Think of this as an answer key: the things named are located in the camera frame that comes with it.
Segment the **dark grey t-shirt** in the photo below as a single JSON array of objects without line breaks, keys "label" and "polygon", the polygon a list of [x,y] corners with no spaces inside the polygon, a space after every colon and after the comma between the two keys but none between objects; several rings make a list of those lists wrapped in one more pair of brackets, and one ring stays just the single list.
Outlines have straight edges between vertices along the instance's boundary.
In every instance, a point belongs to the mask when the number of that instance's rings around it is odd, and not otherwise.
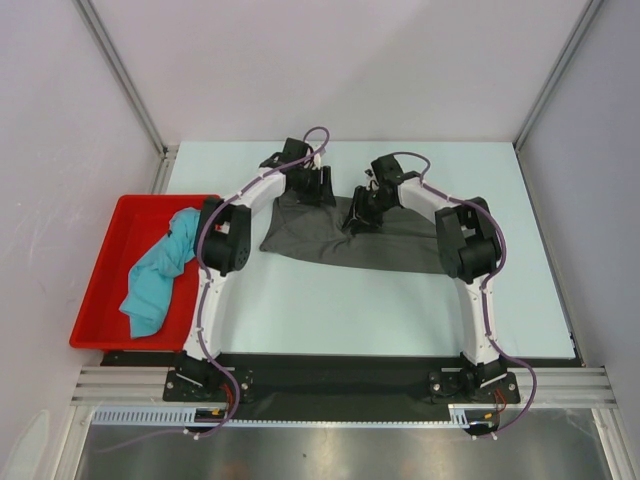
[{"label": "dark grey t-shirt", "polygon": [[278,197],[260,250],[338,267],[445,273],[431,221],[412,210],[394,208],[383,214],[380,229],[351,233],[342,228],[350,203],[338,197],[334,206],[311,206],[290,193]]}]

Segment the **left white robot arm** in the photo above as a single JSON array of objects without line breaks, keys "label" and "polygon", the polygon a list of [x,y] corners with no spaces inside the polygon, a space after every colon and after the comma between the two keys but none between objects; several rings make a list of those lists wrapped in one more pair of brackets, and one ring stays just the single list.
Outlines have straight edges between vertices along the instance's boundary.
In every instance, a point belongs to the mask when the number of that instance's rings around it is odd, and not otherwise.
[{"label": "left white robot arm", "polygon": [[194,243],[198,293],[193,320],[175,366],[197,398],[214,397],[232,375],[216,362],[221,352],[222,322],[234,280],[247,264],[252,220],[287,191],[313,205],[334,202],[330,167],[322,163],[328,142],[312,146],[288,138],[279,152],[263,161],[246,185],[226,197],[210,196],[200,212]]}]

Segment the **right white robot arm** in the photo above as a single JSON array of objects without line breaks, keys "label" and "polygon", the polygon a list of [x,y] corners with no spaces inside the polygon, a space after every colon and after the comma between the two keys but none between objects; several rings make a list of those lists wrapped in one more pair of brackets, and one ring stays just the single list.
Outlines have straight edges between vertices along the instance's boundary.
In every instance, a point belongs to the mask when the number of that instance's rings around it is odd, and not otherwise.
[{"label": "right white robot arm", "polygon": [[425,172],[405,172],[394,153],[374,160],[366,175],[368,184],[354,190],[343,228],[350,233],[375,231],[383,214],[396,207],[435,225],[439,260],[454,280],[461,304],[461,388],[473,401],[486,400],[507,375],[505,355],[493,332],[493,278],[504,265],[506,246],[487,202],[481,197],[459,199],[428,185]]}]

